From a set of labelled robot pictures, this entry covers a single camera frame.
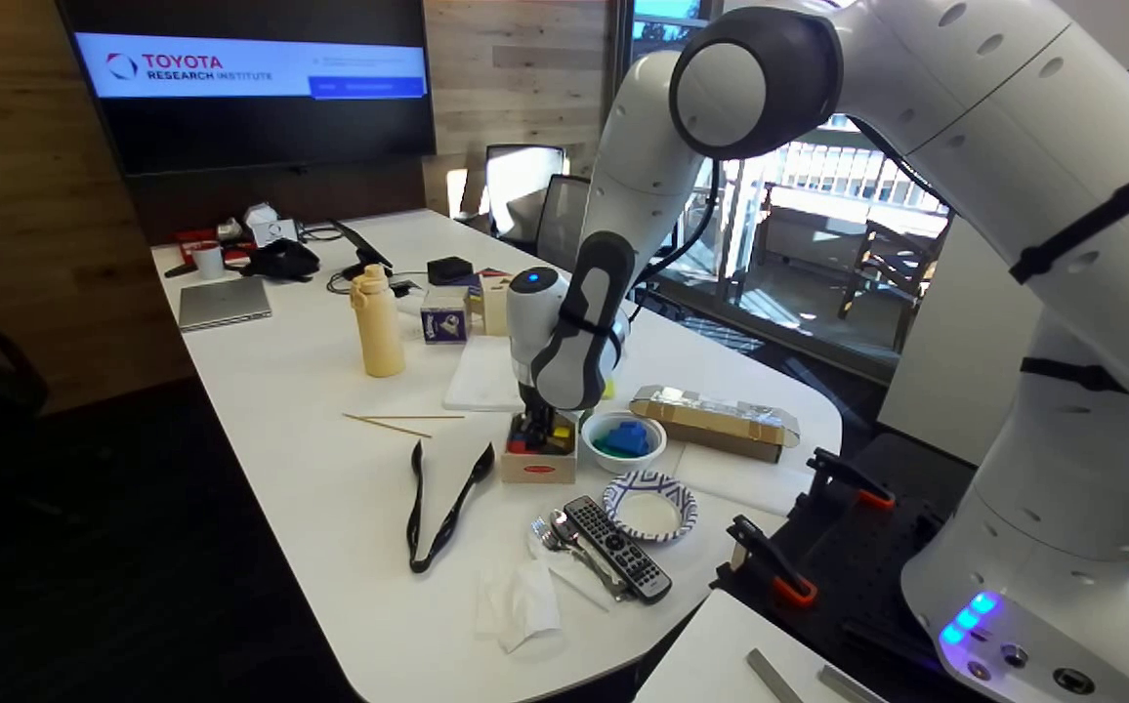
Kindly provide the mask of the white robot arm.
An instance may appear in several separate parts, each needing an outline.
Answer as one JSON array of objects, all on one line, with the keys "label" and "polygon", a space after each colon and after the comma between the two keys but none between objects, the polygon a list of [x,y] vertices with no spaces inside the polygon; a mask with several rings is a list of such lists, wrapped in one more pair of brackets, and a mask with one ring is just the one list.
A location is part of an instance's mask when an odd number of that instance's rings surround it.
[{"label": "white robot arm", "polygon": [[629,68],[577,260],[512,286],[534,414],[598,408],[626,293],[708,161],[848,116],[1039,303],[1019,388],[897,566],[931,657],[1001,703],[1129,703],[1129,68],[1053,0],[742,0]]}]

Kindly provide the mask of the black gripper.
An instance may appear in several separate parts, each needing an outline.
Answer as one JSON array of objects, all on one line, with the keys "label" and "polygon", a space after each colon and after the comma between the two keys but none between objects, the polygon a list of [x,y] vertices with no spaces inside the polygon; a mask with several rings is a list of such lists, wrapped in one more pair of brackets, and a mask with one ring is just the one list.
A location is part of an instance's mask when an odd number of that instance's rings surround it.
[{"label": "black gripper", "polygon": [[522,397],[522,439],[532,449],[538,449],[551,441],[557,410],[534,388],[521,388],[521,397]]}]

